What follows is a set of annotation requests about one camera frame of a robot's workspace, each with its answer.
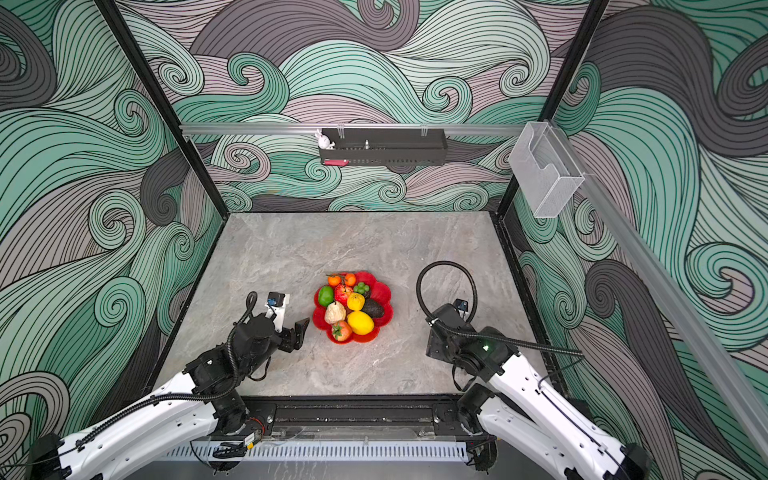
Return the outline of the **beige fake pear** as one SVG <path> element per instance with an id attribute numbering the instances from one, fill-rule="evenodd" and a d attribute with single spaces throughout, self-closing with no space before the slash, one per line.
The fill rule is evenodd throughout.
<path id="1" fill-rule="evenodd" d="M 345 305 L 339 301 L 334 301 L 326 307 L 324 321 L 329 325 L 334 325 L 344 321 L 346 316 L 347 310 Z"/>

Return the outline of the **green fake lime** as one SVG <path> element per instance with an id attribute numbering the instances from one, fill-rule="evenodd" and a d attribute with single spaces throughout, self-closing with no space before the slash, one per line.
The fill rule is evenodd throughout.
<path id="1" fill-rule="evenodd" d="M 334 301 L 335 301 L 335 291 L 333 287 L 329 285 L 325 285 L 317 291 L 317 304 L 320 307 L 326 308 L 330 304 L 332 304 Z"/>

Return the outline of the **red fake strawberry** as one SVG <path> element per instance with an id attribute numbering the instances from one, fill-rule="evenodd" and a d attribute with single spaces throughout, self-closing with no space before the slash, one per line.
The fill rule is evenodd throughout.
<path id="1" fill-rule="evenodd" d="M 346 321 L 334 323 L 331 326 L 330 332 L 333 340 L 337 343 L 347 342 L 353 334 L 350 325 Z"/>

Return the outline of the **red fake apple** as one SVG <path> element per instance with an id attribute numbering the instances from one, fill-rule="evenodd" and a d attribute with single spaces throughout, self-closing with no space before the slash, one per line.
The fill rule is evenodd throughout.
<path id="1" fill-rule="evenodd" d="M 353 293 L 354 289 L 352 287 L 346 284 L 337 285 L 334 289 L 334 300 L 346 306 L 350 295 Z"/>

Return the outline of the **yellow fake lemon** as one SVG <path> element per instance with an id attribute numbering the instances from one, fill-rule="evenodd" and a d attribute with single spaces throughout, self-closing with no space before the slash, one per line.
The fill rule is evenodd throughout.
<path id="1" fill-rule="evenodd" d="M 347 315 L 347 323 L 355 335 L 365 336 L 375 328 L 374 320 L 363 311 L 352 311 Z"/>

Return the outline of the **small yellow fake pear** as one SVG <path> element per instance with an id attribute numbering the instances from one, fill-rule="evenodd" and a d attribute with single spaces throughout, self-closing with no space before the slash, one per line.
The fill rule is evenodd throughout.
<path id="1" fill-rule="evenodd" d="M 365 297 L 362 294 L 353 292 L 347 298 L 347 308 L 351 311 L 361 311 L 365 305 Z"/>

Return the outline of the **dark fake avocado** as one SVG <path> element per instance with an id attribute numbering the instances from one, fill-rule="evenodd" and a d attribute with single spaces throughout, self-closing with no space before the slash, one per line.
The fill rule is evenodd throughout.
<path id="1" fill-rule="evenodd" d="M 370 316 L 372 319 L 383 318 L 386 313 L 384 307 L 373 298 L 368 298 L 365 300 L 361 311 Z"/>

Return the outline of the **red flower-shaped fruit bowl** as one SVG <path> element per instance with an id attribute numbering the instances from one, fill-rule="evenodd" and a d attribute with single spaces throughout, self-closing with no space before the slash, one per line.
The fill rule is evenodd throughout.
<path id="1" fill-rule="evenodd" d="M 373 319 L 375 322 L 375 328 L 370 334 L 365 336 L 360 336 L 360 335 L 355 335 L 353 333 L 351 338 L 347 342 L 337 343 L 333 340 L 330 332 L 332 325 L 329 325 L 324 321 L 324 314 L 325 314 L 326 308 L 322 308 L 317 304 L 317 291 L 321 288 L 320 287 L 317 289 L 317 291 L 314 294 L 315 309 L 313 311 L 311 321 L 314 324 L 314 326 L 318 328 L 320 331 L 322 331 L 326 335 L 326 337 L 334 344 L 343 345 L 343 344 L 349 344 L 351 342 L 368 343 L 373 341 L 378 336 L 381 329 L 384 326 L 388 325 L 390 321 L 393 319 L 393 309 L 391 306 L 391 290 L 385 283 L 382 283 L 373 274 L 366 271 L 332 273 L 332 274 L 328 274 L 327 278 L 331 275 L 339 275 L 341 277 L 340 284 L 345 284 L 344 276 L 347 273 L 353 273 L 356 276 L 356 280 L 357 280 L 356 284 L 358 282 L 364 282 L 371 287 L 369 298 L 373 298 L 384 307 L 384 309 L 386 310 L 385 316 L 383 318 Z M 350 309 L 347 308 L 347 305 L 345 307 L 347 310 L 347 315 L 352 312 Z"/>

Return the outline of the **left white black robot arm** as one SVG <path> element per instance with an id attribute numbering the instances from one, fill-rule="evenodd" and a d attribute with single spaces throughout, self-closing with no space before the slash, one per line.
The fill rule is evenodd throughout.
<path id="1" fill-rule="evenodd" d="M 182 444 L 240 432 L 251 419 L 237 387 L 276 351 L 300 349 L 309 324 L 277 330 L 266 314 L 241 318 L 224 343 L 145 398 L 74 434 L 41 437 L 25 478 L 124 479 Z"/>

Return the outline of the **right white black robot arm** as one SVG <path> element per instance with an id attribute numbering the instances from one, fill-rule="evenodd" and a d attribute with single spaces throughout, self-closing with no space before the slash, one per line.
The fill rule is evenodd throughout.
<path id="1" fill-rule="evenodd" d="M 469 374 L 458 401 L 466 433 L 517 449 L 556 479 L 647 479 L 651 456 L 605 432 L 539 374 L 521 341 L 476 331 L 450 304 L 427 316 L 428 356 Z"/>

